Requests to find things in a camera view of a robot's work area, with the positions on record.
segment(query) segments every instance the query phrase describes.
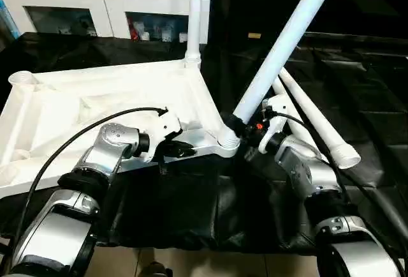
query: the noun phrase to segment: white pole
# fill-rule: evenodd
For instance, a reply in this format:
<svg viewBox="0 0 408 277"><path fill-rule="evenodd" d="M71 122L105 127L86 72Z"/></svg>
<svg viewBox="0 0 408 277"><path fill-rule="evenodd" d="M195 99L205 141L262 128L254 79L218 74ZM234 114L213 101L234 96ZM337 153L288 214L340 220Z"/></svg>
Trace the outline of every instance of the white pole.
<svg viewBox="0 0 408 277"><path fill-rule="evenodd" d="M283 68L279 76L326 143L339 168L350 168L359 163L361 157L354 147L344 141L288 71Z"/></svg>
<svg viewBox="0 0 408 277"><path fill-rule="evenodd" d="M234 111L245 124L261 103L324 0L300 0Z"/></svg>
<svg viewBox="0 0 408 277"><path fill-rule="evenodd" d="M276 95L279 94L285 94L288 95L288 92L286 92L285 87L283 86L281 80L279 78L276 78L275 81L272 84L273 87L273 91L275 92ZM296 110L296 107L293 105L292 101L289 99L290 102L288 102L286 104L287 110L288 110L288 114L290 116L293 116L299 120L302 120L302 118L300 117L298 111ZM307 129L305 127L303 127L301 124L296 123L295 121L292 121L290 119L288 119L288 124L289 127L291 128L291 131L293 133L293 135L308 143L309 145L317 148L316 143L313 141L312 136L310 135L310 133L307 131Z"/></svg>
<svg viewBox="0 0 408 277"><path fill-rule="evenodd" d="M201 0L190 0L189 29L187 33L187 63L200 63L200 15Z"/></svg>

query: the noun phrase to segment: black cloth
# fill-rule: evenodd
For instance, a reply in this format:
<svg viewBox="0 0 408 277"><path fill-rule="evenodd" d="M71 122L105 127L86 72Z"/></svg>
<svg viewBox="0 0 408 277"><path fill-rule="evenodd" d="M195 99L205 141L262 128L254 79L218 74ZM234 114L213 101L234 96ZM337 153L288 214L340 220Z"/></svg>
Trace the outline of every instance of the black cloth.
<svg viewBox="0 0 408 277"><path fill-rule="evenodd" d="M406 41L368 41L306 36L286 68L329 121L361 154L348 170L386 209L408 238L408 128ZM181 59L185 45L141 44L116 38L25 34L0 53L2 86L19 70L34 73L94 66ZM268 49L203 51L201 72L221 112L232 112ZM2 100L6 93L1 91ZM251 253L313 254L314 240L303 204L286 174L267 155L244 159L194 158L117 176L106 200L100 244L132 247L211 248ZM349 182L360 213L398 250L387 221ZM52 189L36 192L28 220ZM0 234L12 236L24 195L0 200Z"/></svg>

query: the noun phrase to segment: dark background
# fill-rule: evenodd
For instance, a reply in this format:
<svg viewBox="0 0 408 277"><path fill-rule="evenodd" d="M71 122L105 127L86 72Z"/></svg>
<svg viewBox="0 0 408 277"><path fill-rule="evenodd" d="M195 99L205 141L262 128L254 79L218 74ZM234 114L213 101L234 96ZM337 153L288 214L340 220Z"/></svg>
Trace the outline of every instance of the dark background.
<svg viewBox="0 0 408 277"><path fill-rule="evenodd" d="M298 1L213 0L210 39L231 50L270 46ZM407 18L406 0L326 0L308 31L408 38ZM261 39L248 39L248 33Z"/></svg>

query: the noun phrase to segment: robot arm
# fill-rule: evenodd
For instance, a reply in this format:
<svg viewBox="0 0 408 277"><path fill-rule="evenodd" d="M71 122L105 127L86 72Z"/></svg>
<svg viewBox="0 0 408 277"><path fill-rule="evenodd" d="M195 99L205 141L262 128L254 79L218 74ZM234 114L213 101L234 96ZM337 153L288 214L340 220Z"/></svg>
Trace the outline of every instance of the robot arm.
<svg viewBox="0 0 408 277"><path fill-rule="evenodd" d="M109 185L123 159L152 161L158 145L181 133L176 115L167 112L145 132L121 124L101 127L95 143L20 238L8 276L85 274L96 244L95 224Z"/></svg>
<svg viewBox="0 0 408 277"><path fill-rule="evenodd" d="M273 108L282 113L282 102L282 95L265 100L263 112ZM303 200L316 233L320 275L400 277L394 261L368 230L356 207L344 200L324 156L294 135L285 135L282 129L286 118L267 120L270 125L263 133L259 152L274 156L288 174L295 194Z"/></svg>

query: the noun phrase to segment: white cabinet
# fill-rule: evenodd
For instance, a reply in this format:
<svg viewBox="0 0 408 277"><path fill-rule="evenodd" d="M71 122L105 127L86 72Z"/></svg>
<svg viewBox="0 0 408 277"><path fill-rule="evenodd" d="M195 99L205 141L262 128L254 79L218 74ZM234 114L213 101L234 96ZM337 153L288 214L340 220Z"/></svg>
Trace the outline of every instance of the white cabinet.
<svg viewBox="0 0 408 277"><path fill-rule="evenodd" d="M4 0L20 33L72 33L135 38L140 25L151 40L167 29L187 32L189 0ZM210 0L202 0L200 43L207 42Z"/></svg>

